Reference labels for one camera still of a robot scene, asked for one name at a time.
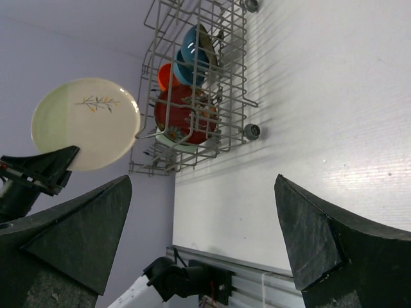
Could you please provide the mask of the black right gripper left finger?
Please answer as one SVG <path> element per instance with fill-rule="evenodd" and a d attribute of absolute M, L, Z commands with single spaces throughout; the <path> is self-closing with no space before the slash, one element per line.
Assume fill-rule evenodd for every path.
<path fill-rule="evenodd" d="M 1 307 L 94 307 L 132 199 L 129 176 L 1 223 Z"/>

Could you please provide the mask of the red floral plate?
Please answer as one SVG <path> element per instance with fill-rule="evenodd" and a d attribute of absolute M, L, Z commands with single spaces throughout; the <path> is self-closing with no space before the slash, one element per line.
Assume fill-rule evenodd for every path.
<path fill-rule="evenodd" d="M 172 142 L 202 144 L 217 127 L 217 110 L 208 96 L 189 85 L 160 93 L 154 107 L 157 127 Z"/>

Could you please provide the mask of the dark blue bowl beige inside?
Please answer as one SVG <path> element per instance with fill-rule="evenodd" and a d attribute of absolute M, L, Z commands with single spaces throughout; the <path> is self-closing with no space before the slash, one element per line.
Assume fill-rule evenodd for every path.
<path fill-rule="evenodd" d="M 197 65 L 204 69 L 218 66 L 211 36 L 203 24 L 193 26 L 186 32 L 180 51 L 186 63 L 194 64 L 197 60 Z"/>

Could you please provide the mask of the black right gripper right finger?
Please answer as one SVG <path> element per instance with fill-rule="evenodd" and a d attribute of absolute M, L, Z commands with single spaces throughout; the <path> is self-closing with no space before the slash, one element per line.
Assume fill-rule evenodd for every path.
<path fill-rule="evenodd" d="M 349 212 L 283 175 L 274 191 L 306 307 L 410 307 L 410 232 Z"/>

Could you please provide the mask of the orange bowl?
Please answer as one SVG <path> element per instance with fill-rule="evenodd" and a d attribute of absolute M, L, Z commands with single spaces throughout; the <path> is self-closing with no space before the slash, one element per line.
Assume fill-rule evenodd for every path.
<path fill-rule="evenodd" d="M 157 73 L 157 82 L 161 91 L 165 91 L 170 85 L 179 85 L 177 77 L 173 73 L 173 67 L 171 63 L 162 65 Z"/>

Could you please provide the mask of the beige round plate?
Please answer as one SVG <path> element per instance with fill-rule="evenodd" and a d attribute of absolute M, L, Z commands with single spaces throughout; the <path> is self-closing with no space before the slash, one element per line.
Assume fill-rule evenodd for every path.
<path fill-rule="evenodd" d="M 139 107 L 125 88 L 102 78 L 81 78 L 41 100 L 31 120 L 31 138 L 41 153 L 78 147 L 68 169 L 93 171 L 130 151 L 140 127 Z"/>

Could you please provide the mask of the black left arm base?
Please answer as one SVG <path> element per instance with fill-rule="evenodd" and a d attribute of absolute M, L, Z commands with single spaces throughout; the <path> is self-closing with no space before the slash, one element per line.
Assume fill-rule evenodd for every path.
<path fill-rule="evenodd" d="M 189 260 L 186 270 L 191 284 L 191 295 L 207 296 L 216 303 L 229 305 L 234 289 L 232 271 L 193 259 Z"/>

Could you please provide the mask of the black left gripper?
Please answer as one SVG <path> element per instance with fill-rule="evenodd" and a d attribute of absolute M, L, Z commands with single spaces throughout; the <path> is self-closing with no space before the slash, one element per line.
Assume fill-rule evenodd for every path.
<path fill-rule="evenodd" d="M 79 152 L 79 147 L 68 146 L 29 157 L 2 156 L 1 221 L 25 217 L 41 194 L 60 194 L 71 176 L 69 166 Z"/>

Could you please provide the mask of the green cup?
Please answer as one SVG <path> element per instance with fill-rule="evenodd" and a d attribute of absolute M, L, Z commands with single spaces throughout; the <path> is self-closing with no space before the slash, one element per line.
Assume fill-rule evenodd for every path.
<path fill-rule="evenodd" d="M 168 146 L 169 148 L 173 148 L 175 151 L 183 151 L 183 152 L 187 152 L 187 153 L 195 153 L 198 146 L 190 146 L 190 145 L 183 145 L 183 144 L 177 144 L 176 142 L 173 142 L 171 140 L 169 140 L 169 138 L 167 138 L 165 136 L 165 134 L 163 134 L 160 129 L 157 129 L 156 131 L 156 140 L 159 141 L 161 144 Z"/>

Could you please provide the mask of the grey wire dish rack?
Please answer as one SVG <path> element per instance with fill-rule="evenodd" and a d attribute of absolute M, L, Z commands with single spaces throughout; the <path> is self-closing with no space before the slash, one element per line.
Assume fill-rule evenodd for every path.
<path fill-rule="evenodd" d="M 131 173 L 168 176 L 185 168 L 195 168 L 233 148 L 255 141 L 260 127 L 251 123 L 247 112 L 258 104 L 247 96 L 247 13 L 259 10 L 259 1 L 153 1 L 144 25 L 153 39 L 144 56 L 139 84 L 139 101 L 143 104 L 142 126 L 136 135 L 129 162 Z M 161 144 L 155 136 L 158 129 L 154 107 L 160 93 L 157 82 L 159 68 L 171 63 L 181 48 L 186 32 L 203 24 L 211 36 L 218 66 L 204 69 L 205 82 L 200 89 L 217 110 L 217 127 L 195 153 L 175 151 Z M 193 64 L 194 75 L 200 68 Z"/>

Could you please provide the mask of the light blue bowl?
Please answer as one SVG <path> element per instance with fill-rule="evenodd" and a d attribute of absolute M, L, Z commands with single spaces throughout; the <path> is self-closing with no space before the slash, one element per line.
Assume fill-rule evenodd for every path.
<path fill-rule="evenodd" d="M 196 85 L 201 86 L 205 82 L 205 71 L 197 70 L 197 74 L 194 75 L 193 64 L 187 64 L 183 59 L 181 49 L 179 49 L 173 62 L 173 73 L 177 80 L 183 85 Z"/>

